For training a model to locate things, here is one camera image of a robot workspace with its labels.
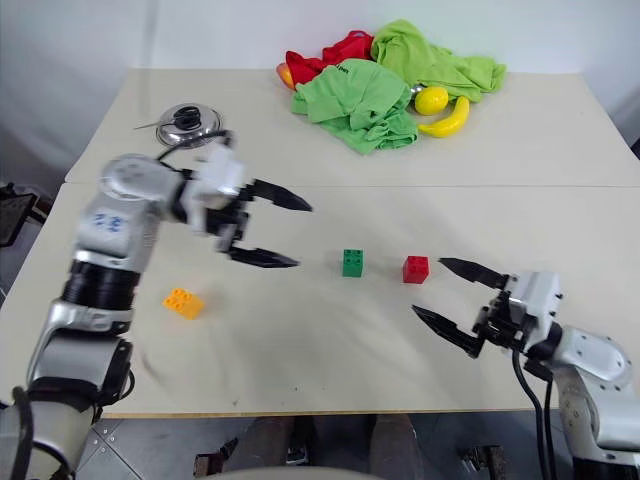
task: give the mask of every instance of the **white table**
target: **white table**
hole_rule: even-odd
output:
[[[4,400],[24,382],[48,304],[66,278],[78,216],[95,190],[62,188],[0,311]],[[405,285],[401,267],[411,254],[457,256],[502,272],[558,271],[566,293],[558,320],[610,335],[640,364],[640,188],[295,190],[315,211],[256,203],[246,244],[291,255],[302,262],[297,268],[231,262],[212,252],[211,239],[162,226],[128,335],[137,386],[110,415],[530,408],[499,349],[487,345],[471,360],[410,309],[434,309],[468,329],[494,291],[437,263],[424,285]],[[364,249],[363,278],[341,277],[343,248]],[[198,319],[161,306],[174,287],[207,302]]]
[[[223,115],[250,175],[285,186],[640,186],[637,158],[579,75],[509,74],[457,135],[367,156],[292,114],[290,97],[272,70],[131,70],[66,180],[94,183],[117,155],[160,152],[153,128],[133,128],[196,101]]]

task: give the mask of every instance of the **green towel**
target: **green towel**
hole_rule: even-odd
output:
[[[308,116],[360,153],[400,148],[418,138],[405,110],[411,93],[404,81],[375,62],[348,59],[297,84],[291,111]]]
[[[430,45],[406,20],[382,28],[373,40],[371,57],[393,70],[409,85],[441,86],[451,100],[464,96],[479,102],[483,92],[502,87],[507,71],[488,57],[456,57],[451,50]]]

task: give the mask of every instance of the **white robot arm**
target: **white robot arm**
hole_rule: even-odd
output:
[[[227,132],[218,133],[230,140]],[[198,234],[217,236],[217,250],[236,261],[264,268],[297,265],[268,250],[235,245],[249,219],[246,203],[254,197],[292,210],[311,207],[267,182],[241,187],[242,164],[229,143],[215,145],[199,172],[134,154],[105,168],[100,191],[81,219],[63,293],[51,305],[32,356],[27,391],[14,389],[15,405],[0,414],[0,478],[24,479],[30,457],[29,478],[49,478],[53,471],[33,472],[40,452],[55,459],[63,474],[73,472],[102,407],[128,394],[127,378],[133,388],[132,345],[120,335],[131,325],[135,288],[160,222],[188,223]]]
[[[528,359],[527,371],[547,382],[555,381],[565,436],[574,458],[574,478],[637,480],[640,399],[633,390],[631,361],[611,338],[555,322],[563,298],[558,274],[501,275],[456,258],[442,258],[440,262],[462,278],[500,293],[480,310],[473,327],[475,337],[461,332],[441,315],[414,306],[420,319],[472,358],[480,354],[485,340],[511,349],[521,383],[520,353]],[[523,388],[527,391],[526,381]],[[529,389],[527,394],[531,398],[533,392]],[[544,452],[539,451],[539,456],[542,477],[549,478]]]

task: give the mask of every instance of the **toy block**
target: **toy block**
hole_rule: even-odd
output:
[[[362,250],[345,250],[342,258],[343,277],[361,277],[364,267],[364,252]]]
[[[422,283],[429,276],[429,258],[409,256],[402,267],[404,283]]]
[[[197,295],[182,288],[174,288],[162,304],[189,320],[195,319],[204,307],[204,302]]]

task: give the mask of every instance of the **pot lid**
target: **pot lid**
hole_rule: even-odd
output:
[[[158,121],[156,136],[167,146],[179,142],[202,137],[219,130],[222,121],[218,112],[200,103],[181,103],[164,112]],[[202,138],[184,148],[196,148],[212,141],[213,138]]]

